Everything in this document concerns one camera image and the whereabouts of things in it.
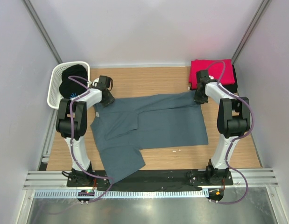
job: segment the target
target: white laundry basket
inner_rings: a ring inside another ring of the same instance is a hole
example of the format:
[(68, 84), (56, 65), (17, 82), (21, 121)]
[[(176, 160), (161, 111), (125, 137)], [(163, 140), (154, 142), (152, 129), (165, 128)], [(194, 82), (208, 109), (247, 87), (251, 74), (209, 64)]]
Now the white laundry basket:
[(61, 75), (64, 70), (66, 70), (68, 67), (80, 64), (85, 67), (88, 75), (88, 80), (90, 79), (90, 68), (89, 64), (86, 62), (66, 62), (57, 65), (51, 75), (51, 80), (50, 80), (50, 86), (49, 86), (49, 92), (48, 92), (48, 98), (47, 98), (47, 103), (50, 107), (53, 109), (58, 109), (59, 108), (59, 102), (61, 99), (63, 99), (62, 95), (59, 92), (59, 86), (61, 85), (62, 79)]

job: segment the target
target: metal frame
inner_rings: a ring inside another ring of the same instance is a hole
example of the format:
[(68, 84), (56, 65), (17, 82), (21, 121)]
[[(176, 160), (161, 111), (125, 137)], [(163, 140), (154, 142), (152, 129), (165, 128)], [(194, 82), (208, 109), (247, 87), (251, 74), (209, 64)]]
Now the metal frame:
[[(22, 0), (22, 2), (25, 5), (27, 11), (29, 12), (35, 25), (39, 29), (42, 37), (47, 43), (47, 46), (50, 49), (51, 53), (53, 54), (54, 58), (56, 59), (58, 63), (62, 63), (62, 59), (58, 51), (56, 50), (53, 42), (51, 41), (45, 27), (43, 26), (40, 18), (38, 17), (30, 0)], [(242, 37), (232, 57), (232, 63), (234, 63), (237, 60), (238, 56), (243, 50), (245, 44), (247, 43), (249, 37), (251, 36), (252, 32), (254, 31), (255, 27), (257, 26), (264, 12), (269, 6), (270, 2), (271, 0), (263, 0), (261, 2), (257, 12), (255, 13), (251, 23), (249, 24), (244, 36)], [(54, 110), (52, 112), (48, 131), (46, 133), (46, 138), (45, 138), (45, 142), (43, 145), (43, 154), (40, 159), (39, 168), (46, 167), (46, 164), (49, 161), (49, 155), (51, 152), (51, 147), (52, 147), (54, 134), (55, 134), (54, 129), (55, 129), (56, 117), (57, 117), (57, 110)], [(278, 187), (278, 183), (273, 173), (273, 170), (270, 168), (253, 168), (253, 169), (239, 169), (239, 170), (247, 178), (250, 188), (264, 187), (264, 186), (267, 187), (268, 195), (272, 203), (274, 213), (276, 215), (278, 223), (285, 223), (285, 224), (288, 223), (288, 220), (286, 218), (286, 215), (283, 209), (282, 195)], [(243, 178), (237, 172), (231, 171), (231, 173), (232, 173), (234, 185), (226, 186), (227, 188), (246, 187)], [(77, 189), (77, 188), (66, 187), (66, 183), (67, 183), (67, 178), (64, 177), (60, 173), (60, 171), (30, 171), (24, 183), (23, 201), (21, 205), (21, 210), (19, 211), (17, 223), (23, 224), (27, 222), (29, 212), (32, 206), (32, 201), (37, 191), (44, 190), (44, 189), (54, 189), (58, 191), (68, 191), (70, 189)]]
[[(249, 187), (278, 187), (277, 180), (271, 168), (239, 169), (246, 177)], [(227, 188), (246, 187), (243, 177), (231, 170), (233, 186)], [(66, 186), (67, 178), (60, 171), (30, 171), (26, 177), (23, 189), (76, 189)]]
[[(65, 190), (37, 190), (34, 198), (38, 199), (54, 199), (54, 198), (85, 198), (79, 196), (80, 189), (65, 189)], [(94, 197), (101, 196), (104, 192), (94, 190)], [(185, 197), (209, 197), (208, 189), (200, 191), (155, 191), (155, 192), (122, 192), (122, 191), (108, 191), (104, 195), (104, 199), (128, 199), (128, 198), (185, 198)]]
[(256, 28), (258, 22), (260, 21), (261, 17), (263, 16), (264, 12), (268, 8), (269, 4), (271, 3), (272, 0), (263, 0), (257, 9), (253, 19), (251, 20), (244, 36), (242, 37), (242, 40), (240, 41), (236, 51), (234, 52), (234, 55), (232, 57), (232, 64), (235, 63), (235, 61), (238, 59), (241, 51), (243, 50), (244, 46), (246, 45), (249, 37), (253, 33), (254, 29)]
[[(257, 187), (266, 187), (268, 190), (268, 195), (275, 213), (275, 216), (278, 220), (278, 223), (286, 224), (288, 223), (286, 215), (284, 213), (283, 205), (281, 203), (282, 199), (280, 198), (280, 190), (278, 187), (278, 183), (274, 172), (271, 168), (246, 168), (246, 169), (239, 169), (240, 172), (244, 174), (248, 181), (248, 185), (250, 188), (257, 188)], [(233, 186), (226, 186), (227, 188), (245, 188), (245, 182), (242, 176), (237, 173), (236, 171), (231, 171), (233, 177)], [(36, 195), (37, 198), (44, 192), (51, 192), (52, 198), (56, 196), (64, 196), (69, 197), (71, 194), (75, 197), (74, 194), (77, 190), (82, 189), (89, 189), (89, 188), (68, 188), (66, 186), (67, 178), (64, 177), (60, 171), (30, 171), (26, 177), (26, 181), (24, 183), (23, 191), (25, 192), (25, 197), (23, 200), (22, 208), (19, 213), (18, 224), (26, 223), (29, 212), (31, 209), (32, 201), (34, 196)], [(221, 186), (212, 186), (212, 188), (220, 188)], [(203, 189), (209, 188), (209, 186), (202, 186)], [(114, 196), (114, 198), (118, 197), (135, 197), (137, 194), (134, 195), (127, 195), (123, 196), (118, 193), (112, 193), (108, 198)], [(154, 194), (144, 195), (143, 193), (139, 194), (139, 197), (154, 197)], [(190, 192), (186, 193), (185, 195), (180, 195), (178, 192), (168, 193), (168, 192), (158, 192), (157, 197), (199, 197), (199, 194), (192, 194)]]
[(44, 38), (45, 42), (47, 43), (48, 48), (50, 49), (50, 51), (52, 52), (54, 58), (56, 59), (56, 61), (58, 63), (62, 63), (62, 59), (59, 56), (59, 53), (57, 52), (53, 42), (51, 41), (51, 38), (49, 37), (45, 27), (43, 26), (40, 18), (38, 17), (33, 5), (31, 4), (30, 0), (22, 0), (22, 2), (24, 3), (27, 11), (29, 12), (32, 20), (34, 21), (36, 27), (38, 28), (38, 30), (40, 31), (42, 37)]

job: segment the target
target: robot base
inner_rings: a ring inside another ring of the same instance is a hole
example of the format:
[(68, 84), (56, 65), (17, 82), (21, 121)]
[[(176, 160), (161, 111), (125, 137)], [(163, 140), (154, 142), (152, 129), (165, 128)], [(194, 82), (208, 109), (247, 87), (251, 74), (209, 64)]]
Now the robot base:
[[(87, 172), (93, 174), (92, 163), (90, 163)], [(93, 180), (93, 177), (85, 174), (83, 171), (71, 169), (71, 173), (68, 175), (68, 181), (66, 186), (69, 188), (92, 187), (94, 183)]]
[(209, 160), (205, 170), (191, 170), (187, 173), (187, 177), (190, 180), (190, 185), (194, 187), (233, 185), (233, 178), (229, 168), (216, 169), (211, 164), (211, 160)]

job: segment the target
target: gray shirt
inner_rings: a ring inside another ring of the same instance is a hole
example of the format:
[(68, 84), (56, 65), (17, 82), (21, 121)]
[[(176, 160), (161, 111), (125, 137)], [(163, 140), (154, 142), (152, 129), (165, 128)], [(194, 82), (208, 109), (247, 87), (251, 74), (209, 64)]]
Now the gray shirt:
[(145, 166), (139, 149), (206, 145), (208, 138), (194, 91), (119, 98), (94, 106), (91, 124), (105, 171), (118, 182)]

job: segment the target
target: metal floor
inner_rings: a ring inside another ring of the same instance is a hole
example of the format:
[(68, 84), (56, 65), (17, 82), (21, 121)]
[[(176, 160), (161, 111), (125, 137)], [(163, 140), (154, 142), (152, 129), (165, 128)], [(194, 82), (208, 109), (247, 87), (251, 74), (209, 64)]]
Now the metal floor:
[[(244, 188), (225, 189), (223, 201), (234, 201)], [(104, 199), (76, 205), (77, 199), (34, 199), (28, 224), (277, 224), (266, 188), (250, 188), (234, 205), (210, 203), (206, 198)]]

